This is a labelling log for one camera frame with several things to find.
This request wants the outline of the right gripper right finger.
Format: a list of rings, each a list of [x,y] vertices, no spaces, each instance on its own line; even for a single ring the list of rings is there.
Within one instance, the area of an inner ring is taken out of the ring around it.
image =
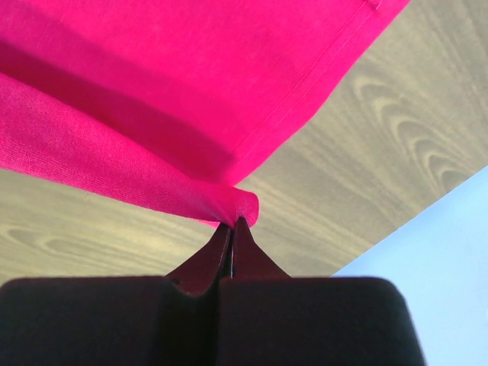
[[[239,219],[220,282],[223,365],[422,365],[403,295],[373,277],[292,278]]]

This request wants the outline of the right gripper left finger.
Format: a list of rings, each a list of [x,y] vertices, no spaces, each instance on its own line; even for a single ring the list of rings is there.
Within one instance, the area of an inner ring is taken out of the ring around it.
[[[1,288],[3,365],[207,365],[231,239],[165,276],[20,278]]]

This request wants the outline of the pink t shirt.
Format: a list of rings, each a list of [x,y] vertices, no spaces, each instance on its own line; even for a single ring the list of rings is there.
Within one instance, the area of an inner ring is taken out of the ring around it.
[[[207,222],[404,1],[3,1],[1,166]]]

